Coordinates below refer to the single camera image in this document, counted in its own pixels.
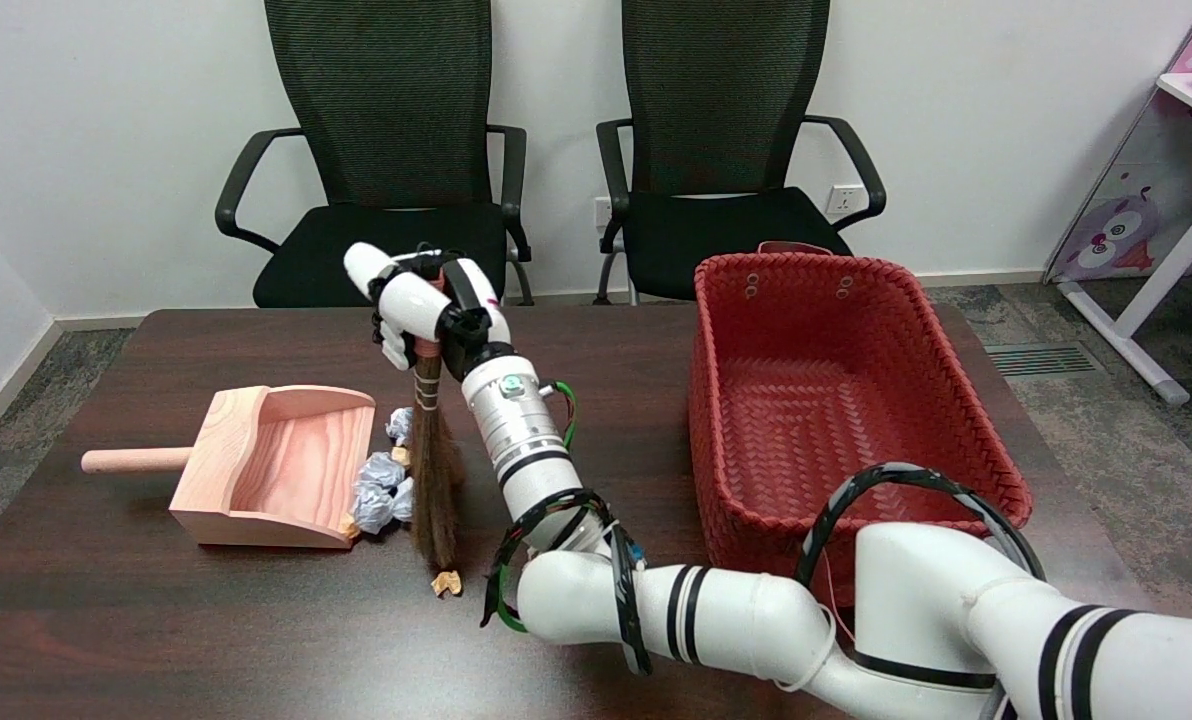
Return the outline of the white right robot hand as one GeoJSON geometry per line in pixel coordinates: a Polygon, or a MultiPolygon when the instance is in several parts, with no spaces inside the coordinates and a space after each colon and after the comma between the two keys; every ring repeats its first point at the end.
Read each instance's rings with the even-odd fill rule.
{"type": "Polygon", "coordinates": [[[373,310],[375,343],[398,370],[414,370],[421,342],[458,381],[491,356],[504,354],[513,334],[490,278],[459,252],[424,249],[389,256],[371,243],[344,252],[344,271],[373,310]]]}

